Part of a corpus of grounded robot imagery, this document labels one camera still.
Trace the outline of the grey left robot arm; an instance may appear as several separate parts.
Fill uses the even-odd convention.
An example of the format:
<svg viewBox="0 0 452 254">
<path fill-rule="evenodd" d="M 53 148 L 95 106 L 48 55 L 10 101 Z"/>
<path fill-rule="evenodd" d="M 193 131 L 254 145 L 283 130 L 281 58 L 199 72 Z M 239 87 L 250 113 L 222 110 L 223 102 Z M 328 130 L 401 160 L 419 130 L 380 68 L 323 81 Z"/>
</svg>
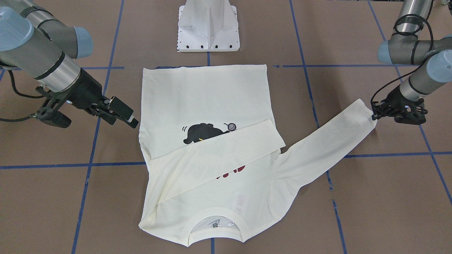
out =
<svg viewBox="0 0 452 254">
<path fill-rule="evenodd" d="M 405 80 L 380 102 L 371 100 L 373 120 L 393 117 L 397 123 L 421 125 L 428 111 L 424 98 L 452 80 L 452 39 L 433 37 L 428 22 L 432 0 L 406 0 L 394 23 L 391 38 L 380 44 L 378 60 L 414 65 Z"/>
</svg>

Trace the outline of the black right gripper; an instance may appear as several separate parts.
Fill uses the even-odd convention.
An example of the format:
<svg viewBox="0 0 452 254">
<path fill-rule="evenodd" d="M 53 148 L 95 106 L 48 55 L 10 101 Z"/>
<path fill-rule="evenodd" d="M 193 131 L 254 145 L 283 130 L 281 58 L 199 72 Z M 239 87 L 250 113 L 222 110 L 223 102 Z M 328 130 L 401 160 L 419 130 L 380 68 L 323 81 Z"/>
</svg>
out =
<svg viewBox="0 0 452 254">
<path fill-rule="evenodd" d="M 131 128 L 136 128 L 139 121 L 133 116 L 133 109 L 115 96 L 108 100 L 107 108 L 105 104 L 107 98 L 103 96 L 102 91 L 101 84 L 81 68 L 74 84 L 63 92 L 65 96 L 62 100 L 70 101 L 75 108 L 103 119 L 110 125 L 119 119 Z"/>
</svg>

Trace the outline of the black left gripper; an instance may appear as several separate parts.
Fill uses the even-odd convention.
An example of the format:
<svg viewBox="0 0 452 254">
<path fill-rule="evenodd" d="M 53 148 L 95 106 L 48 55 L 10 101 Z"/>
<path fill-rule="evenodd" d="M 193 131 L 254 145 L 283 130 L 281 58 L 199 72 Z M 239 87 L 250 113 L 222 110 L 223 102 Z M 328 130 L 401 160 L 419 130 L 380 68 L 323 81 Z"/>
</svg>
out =
<svg viewBox="0 0 452 254">
<path fill-rule="evenodd" d="M 381 119 L 382 117 L 394 118 L 397 115 L 398 109 L 400 109 L 402 103 L 415 103 L 420 102 L 420 100 L 424 101 L 423 98 L 419 97 L 415 100 L 405 98 L 400 91 L 400 87 L 397 86 L 394 90 L 389 92 L 386 99 L 382 100 L 382 104 L 380 102 L 371 102 L 371 109 L 373 111 L 371 118 L 373 121 Z"/>
</svg>

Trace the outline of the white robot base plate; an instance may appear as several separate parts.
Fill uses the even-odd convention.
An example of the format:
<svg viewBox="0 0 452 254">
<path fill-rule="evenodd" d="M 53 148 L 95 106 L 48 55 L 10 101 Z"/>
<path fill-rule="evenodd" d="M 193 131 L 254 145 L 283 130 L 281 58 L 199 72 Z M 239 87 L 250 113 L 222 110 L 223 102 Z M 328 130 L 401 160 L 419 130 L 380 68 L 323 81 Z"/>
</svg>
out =
<svg viewBox="0 0 452 254">
<path fill-rule="evenodd" d="M 229 0 L 187 0 L 179 7 L 178 14 L 178 52 L 240 49 L 237 9 Z"/>
</svg>

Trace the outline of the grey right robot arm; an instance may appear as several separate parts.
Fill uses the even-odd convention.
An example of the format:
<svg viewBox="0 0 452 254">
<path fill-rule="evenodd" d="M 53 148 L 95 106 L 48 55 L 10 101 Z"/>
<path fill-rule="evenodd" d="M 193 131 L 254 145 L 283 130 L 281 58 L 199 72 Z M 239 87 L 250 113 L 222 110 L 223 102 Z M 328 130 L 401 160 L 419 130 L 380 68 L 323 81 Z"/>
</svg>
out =
<svg viewBox="0 0 452 254">
<path fill-rule="evenodd" d="M 1 68 L 26 71 L 39 82 L 36 91 L 45 97 L 32 117 L 67 128 L 71 119 L 59 109 L 71 102 L 110 125 L 121 120 L 136 128 L 133 110 L 117 97 L 105 97 L 102 85 L 76 63 L 92 51 L 86 29 L 66 26 L 32 0 L 1 1 Z"/>
</svg>

